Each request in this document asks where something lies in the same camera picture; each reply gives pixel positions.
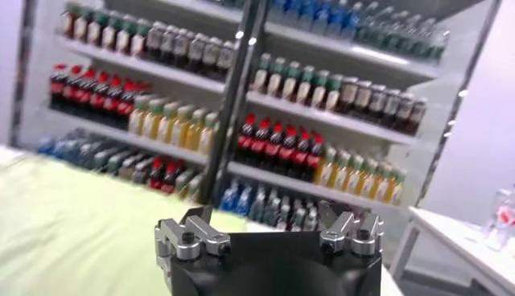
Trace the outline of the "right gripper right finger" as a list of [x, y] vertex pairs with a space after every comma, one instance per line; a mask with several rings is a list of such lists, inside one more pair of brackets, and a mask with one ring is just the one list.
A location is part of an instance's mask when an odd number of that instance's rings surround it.
[[384, 221], [370, 212], [356, 214], [349, 207], [320, 203], [319, 245], [331, 255], [350, 250], [360, 257], [382, 253]]

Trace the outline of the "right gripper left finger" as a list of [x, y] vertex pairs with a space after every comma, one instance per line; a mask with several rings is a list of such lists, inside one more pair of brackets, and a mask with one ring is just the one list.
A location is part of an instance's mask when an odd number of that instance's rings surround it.
[[205, 251], [214, 257], [230, 254], [230, 235], [210, 225], [211, 206], [190, 208], [177, 222], [162, 219], [154, 227], [157, 258], [175, 256], [181, 261], [194, 261]]

